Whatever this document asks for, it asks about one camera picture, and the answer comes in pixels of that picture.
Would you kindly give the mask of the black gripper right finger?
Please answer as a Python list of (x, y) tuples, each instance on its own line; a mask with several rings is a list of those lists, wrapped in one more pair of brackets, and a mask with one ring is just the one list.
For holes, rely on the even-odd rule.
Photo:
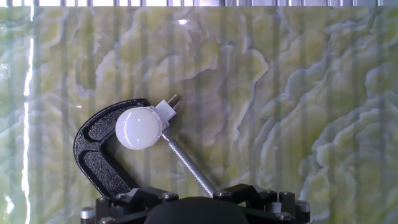
[(244, 223), (310, 223), (310, 203), (297, 200), (289, 191), (238, 184), (216, 191), (214, 198), (231, 203), (243, 216)]

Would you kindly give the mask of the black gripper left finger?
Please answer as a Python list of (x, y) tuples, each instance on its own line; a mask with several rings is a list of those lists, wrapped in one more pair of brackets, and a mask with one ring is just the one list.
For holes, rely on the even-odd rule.
[(94, 205), (83, 207), (80, 223), (144, 223), (154, 207), (178, 199), (178, 194), (154, 187), (134, 188), (114, 197), (102, 196), (95, 200)]

